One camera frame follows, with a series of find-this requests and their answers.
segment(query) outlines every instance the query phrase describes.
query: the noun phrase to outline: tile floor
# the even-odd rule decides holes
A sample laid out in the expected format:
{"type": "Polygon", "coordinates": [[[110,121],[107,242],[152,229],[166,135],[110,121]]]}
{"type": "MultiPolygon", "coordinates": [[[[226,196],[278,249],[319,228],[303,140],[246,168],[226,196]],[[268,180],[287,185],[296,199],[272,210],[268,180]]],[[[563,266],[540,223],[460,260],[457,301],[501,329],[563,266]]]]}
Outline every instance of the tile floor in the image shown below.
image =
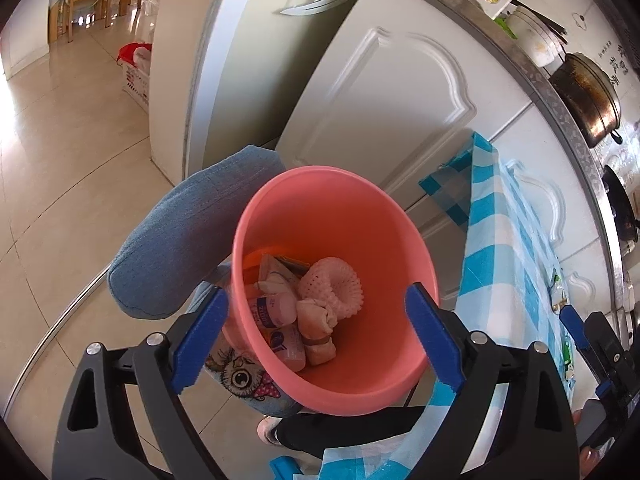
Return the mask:
{"type": "MultiPolygon", "coordinates": [[[[138,18],[130,7],[109,28],[78,27],[72,43],[61,38],[48,56],[0,82],[0,406],[48,327],[171,188],[150,161],[148,117],[122,91],[115,62],[124,44],[150,39],[158,2],[144,0],[138,18]]],[[[103,284],[59,333],[7,420],[46,475],[86,345],[130,346],[172,321],[127,317],[103,284]]],[[[430,388],[421,389],[416,399],[430,388]]],[[[128,393],[149,460],[166,468],[137,389],[128,393]]],[[[268,461],[283,450],[258,440],[259,413],[205,374],[181,397],[231,480],[273,478],[268,461]]],[[[309,471],[318,468],[313,457],[295,455],[309,471]]]]}

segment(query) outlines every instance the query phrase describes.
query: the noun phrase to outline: cooking pot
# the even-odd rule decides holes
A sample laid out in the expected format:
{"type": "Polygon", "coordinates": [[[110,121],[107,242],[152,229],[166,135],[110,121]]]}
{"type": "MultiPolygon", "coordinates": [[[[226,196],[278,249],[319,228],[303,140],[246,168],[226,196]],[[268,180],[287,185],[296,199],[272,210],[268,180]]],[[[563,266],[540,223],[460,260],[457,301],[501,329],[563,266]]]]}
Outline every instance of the cooking pot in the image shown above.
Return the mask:
{"type": "Polygon", "coordinates": [[[602,69],[584,54],[567,54],[549,78],[578,124],[587,146],[594,148],[608,134],[622,144],[620,99],[602,69]]]}
{"type": "Polygon", "coordinates": [[[613,212],[618,238],[623,242],[630,240],[637,242],[640,221],[636,220],[636,215],[631,207],[631,200],[626,195],[622,182],[609,166],[604,166],[602,182],[604,189],[607,191],[607,198],[613,212]]]}

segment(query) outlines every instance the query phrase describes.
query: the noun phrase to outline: metal threshold strip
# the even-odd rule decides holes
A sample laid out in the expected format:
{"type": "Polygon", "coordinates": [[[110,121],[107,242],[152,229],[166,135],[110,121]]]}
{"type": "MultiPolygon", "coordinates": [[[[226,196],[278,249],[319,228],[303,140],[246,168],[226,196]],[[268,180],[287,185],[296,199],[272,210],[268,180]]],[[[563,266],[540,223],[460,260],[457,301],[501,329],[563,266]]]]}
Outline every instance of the metal threshold strip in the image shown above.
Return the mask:
{"type": "Polygon", "coordinates": [[[110,265],[111,264],[109,264],[103,270],[101,270],[100,273],[98,273],[98,275],[94,279],[92,279],[88,283],[88,285],[80,292],[80,294],[78,294],[76,298],[71,303],[69,303],[69,306],[60,315],[60,317],[51,326],[51,328],[49,328],[49,331],[44,335],[44,337],[38,343],[38,345],[36,346],[35,350],[31,354],[29,359],[27,359],[27,362],[22,367],[22,370],[20,371],[18,378],[15,380],[14,386],[12,387],[11,392],[9,393],[9,397],[4,406],[4,410],[2,411],[2,418],[4,418],[4,420],[7,420],[9,412],[11,411],[11,408],[14,405],[15,399],[17,399],[18,394],[22,389],[22,386],[24,386],[24,383],[26,382],[27,377],[29,376],[29,373],[31,372],[31,370],[33,370],[33,367],[38,362],[38,359],[40,358],[40,356],[44,354],[44,351],[47,349],[49,344],[56,337],[58,332],[60,332],[60,330],[66,324],[66,322],[69,319],[71,319],[71,316],[73,316],[74,312],[78,310],[78,308],[86,301],[86,299],[93,293],[93,291],[96,288],[98,288],[98,286],[104,281],[110,265]]]}

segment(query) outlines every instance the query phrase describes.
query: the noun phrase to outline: cartoon owl print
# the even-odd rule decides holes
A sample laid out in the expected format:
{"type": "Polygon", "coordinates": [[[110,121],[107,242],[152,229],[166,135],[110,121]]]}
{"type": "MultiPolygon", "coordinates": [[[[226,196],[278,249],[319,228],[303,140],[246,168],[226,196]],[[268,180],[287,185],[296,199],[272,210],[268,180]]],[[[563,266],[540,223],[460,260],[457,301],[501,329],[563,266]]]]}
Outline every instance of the cartoon owl print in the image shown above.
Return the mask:
{"type": "Polygon", "coordinates": [[[253,397],[256,400],[280,397],[278,388],[260,363],[237,354],[233,348],[216,352],[216,358],[209,355],[205,366],[219,373],[222,385],[236,397],[253,397]]]}

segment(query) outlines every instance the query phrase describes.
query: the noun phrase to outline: pot handle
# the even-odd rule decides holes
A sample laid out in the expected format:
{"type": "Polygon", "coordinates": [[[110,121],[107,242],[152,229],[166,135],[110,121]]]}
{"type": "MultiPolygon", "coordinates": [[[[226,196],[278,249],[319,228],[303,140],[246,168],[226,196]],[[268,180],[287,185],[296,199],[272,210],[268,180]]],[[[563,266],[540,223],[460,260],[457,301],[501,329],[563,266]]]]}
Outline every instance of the pot handle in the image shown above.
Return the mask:
{"type": "Polygon", "coordinates": [[[622,136],[620,136],[620,134],[616,130],[613,130],[611,132],[611,137],[613,137],[613,140],[615,140],[616,143],[622,144],[622,136]]]}

